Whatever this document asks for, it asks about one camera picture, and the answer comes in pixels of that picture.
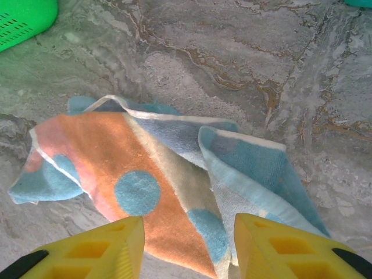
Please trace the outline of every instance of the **teal object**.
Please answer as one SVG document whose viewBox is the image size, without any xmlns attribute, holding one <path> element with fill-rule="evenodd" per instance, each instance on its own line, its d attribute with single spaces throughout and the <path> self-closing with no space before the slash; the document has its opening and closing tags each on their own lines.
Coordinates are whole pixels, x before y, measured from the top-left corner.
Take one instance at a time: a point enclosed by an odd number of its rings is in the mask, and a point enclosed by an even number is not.
<svg viewBox="0 0 372 279">
<path fill-rule="evenodd" d="M 360 8 L 372 8 L 372 0 L 345 0 L 345 3 Z"/>
</svg>

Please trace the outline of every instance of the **black rubber edge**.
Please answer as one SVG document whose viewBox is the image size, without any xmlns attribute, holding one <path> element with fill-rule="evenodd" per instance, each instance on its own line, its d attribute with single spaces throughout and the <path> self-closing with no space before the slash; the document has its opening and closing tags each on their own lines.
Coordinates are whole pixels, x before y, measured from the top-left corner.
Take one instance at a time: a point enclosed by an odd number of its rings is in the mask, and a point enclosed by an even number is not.
<svg viewBox="0 0 372 279">
<path fill-rule="evenodd" d="M 372 263 L 355 253 L 341 248 L 333 248 L 332 251 L 366 279 L 372 279 Z"/>
<path fill-rule="evenodd" d="M 0 279 L 20 279 L 48 255 L 49 253 L 47 250 L 39 250 L 20 257 L 17 261 L 0 272 Z"/>
</svg>

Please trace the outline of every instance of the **gray marble tile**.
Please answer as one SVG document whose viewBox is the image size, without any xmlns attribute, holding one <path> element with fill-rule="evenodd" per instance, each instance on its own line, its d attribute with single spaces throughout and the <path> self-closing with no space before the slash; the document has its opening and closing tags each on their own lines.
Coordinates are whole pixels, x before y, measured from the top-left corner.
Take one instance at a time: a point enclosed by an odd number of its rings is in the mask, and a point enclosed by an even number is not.
<svg viewBox="0 0 372 279">
<path fill-rule="evenodd" d="M 0 269 L 106 223 L 85 196 L 14 205 L 27 130 L 74 95 L 158 101 L 287 145 L 332 236 L 372 260 L 372 10 L 308 0 L 66 0 L 0 53 Z M 201 278 L 146 257 L 143 278 Z"/>
</svg>

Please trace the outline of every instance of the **green basket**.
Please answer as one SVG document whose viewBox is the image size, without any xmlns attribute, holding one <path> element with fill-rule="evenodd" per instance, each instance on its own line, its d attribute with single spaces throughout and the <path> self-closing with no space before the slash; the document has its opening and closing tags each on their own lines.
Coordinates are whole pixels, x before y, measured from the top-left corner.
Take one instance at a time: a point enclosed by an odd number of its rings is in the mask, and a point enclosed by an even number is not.
<svg viewBox="0 0 372 279">
<path fill-rule="evenodd" d="M 345 3 L 354 7 L 372 8 L 372 0 L 345 0 Z"/>
<path fill-rule="evenodd" d="M 58 0 L 0 0 L 0 52 L 48 29 Z"/>
</svg>

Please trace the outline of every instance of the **blue polka dot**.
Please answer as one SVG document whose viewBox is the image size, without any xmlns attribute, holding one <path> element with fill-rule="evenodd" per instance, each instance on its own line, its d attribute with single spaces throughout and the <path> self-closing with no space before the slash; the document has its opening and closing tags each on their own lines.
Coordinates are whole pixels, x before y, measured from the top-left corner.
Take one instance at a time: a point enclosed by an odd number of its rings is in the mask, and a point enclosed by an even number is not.
<svg viewBox="0 0 372 279">
<path fill-rule="evenodd" d="M 64 155 L 55 155 L 53 161 L 65 172 L 69 173 L 73 178 L 75 178 L 80 183 L 80 178 L 78 172 L 74 166 L 74 163 Z"/>
<path fill-rule="evenodd" d="M 146 171 L 126 173 L 115 186 L 121 208 L 130 215 L 141 216 L 153 211 L 160 200 L 160 186 Z"/>
<path fill-rule="evenodd" d="M 74 164 L 63 155 L 56 155 L 57 165 L 80 181 Z M 33 201 L 63 201 L 75 198 L 83 190 L 71 179 L 43 160 L 39 170 L 23 173 L 19 181 L 9 191 L 13 200 L 20 204 Z"/>
<path fill-rule="evenodd" d="M 227 233 L 222 220 L 206 209 L 192 209 L 187 215 L 198 233 L 203 236 L 213 263 L 221 261 L 228 248 Z"/>
</svg>

